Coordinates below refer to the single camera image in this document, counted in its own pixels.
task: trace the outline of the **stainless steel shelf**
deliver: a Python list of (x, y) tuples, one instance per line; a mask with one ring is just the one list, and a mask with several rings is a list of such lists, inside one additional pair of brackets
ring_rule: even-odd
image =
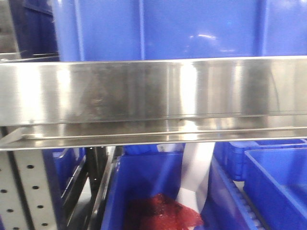
[(0, 150), (307, 137), (307, 56), (0, 64)]

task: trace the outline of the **white paper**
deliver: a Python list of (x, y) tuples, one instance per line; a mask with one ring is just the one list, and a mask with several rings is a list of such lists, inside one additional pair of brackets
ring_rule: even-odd
[(201, 213), (208, 194), (208, 179), (215, 142), (187, 143), (177, 201)]
[(157, 149), (159, 152), (182, 151), (183, 144), (182, 143), (160, 144), (160, 145), (157, 145)]

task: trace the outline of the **blue plastic crate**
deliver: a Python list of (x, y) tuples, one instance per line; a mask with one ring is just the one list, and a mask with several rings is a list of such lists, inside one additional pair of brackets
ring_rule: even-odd
[(250, 150), (244, 190), (272, 230), (307, 229), (307, 149)]
[(235, 181), (244, 181), (246, 177), (246, 150), (285, 149), (307, 147), (305, 139), (231, 141), (215, 144), (214, 155)]
[(306, 55), (302, 0), (53, 0), (62, 61)]
[[(109, 191), (102, 230), (122, 230), (124, 214), (132, 199), (164, 193), (175, 199), (180, 187), (182, 154), (122, 156)], [(198, 230), (257, 230), (233, 182), (213, 160), (209, 194)]]
[(52, 0), (25, 0), (23, 4), (33, 53), (56, 53)]
[(85, 148), (45, 149), (44, 153), (52, 153), (61, 192), (65, 191), (76, 167), (85, 155)]

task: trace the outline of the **blue storage container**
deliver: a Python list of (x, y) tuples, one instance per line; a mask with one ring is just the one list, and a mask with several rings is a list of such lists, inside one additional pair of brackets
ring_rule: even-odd
[(62, 61), (306, 55), (303, 0), (53, 0)]
[(307, 147), (305, 139), (231, 141), (215, 144), (214, 155), (235, 181), (244, 181), (246, 177), (246, 150), (285, 149)]
[(0, 230), (5, 230), (0, 216)]
[[(163, 193), (176, 198), (180, 187), (182, 154), (122, 156), (110, 187), (102, 230), (122, 230), (132, 199)], [(257, 230), (241, 194), (216, 160), (212, 161), (209, 194), (202, 211), (205, 226), (198, 230)]]
[(85, 155), (85, 148), (45, 149), (44, 153), (52, 153), (57, 170), (61, 192), (65, 191), (76, 167)]
[(24, 0), (29, 41), (34, 54), (58, 51), (51, 4), (52, 0)]
[(244, 190), (272, 230), (307, 229), (307, 149), (246, 152)]

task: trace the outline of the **red meat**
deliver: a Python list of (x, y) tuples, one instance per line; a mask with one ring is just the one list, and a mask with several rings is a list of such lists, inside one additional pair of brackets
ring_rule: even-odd
[(157, 194), (130, 202), (124, 230), (188, 230), (199, 225), (203, 225), (200, 214), (164, 194)]

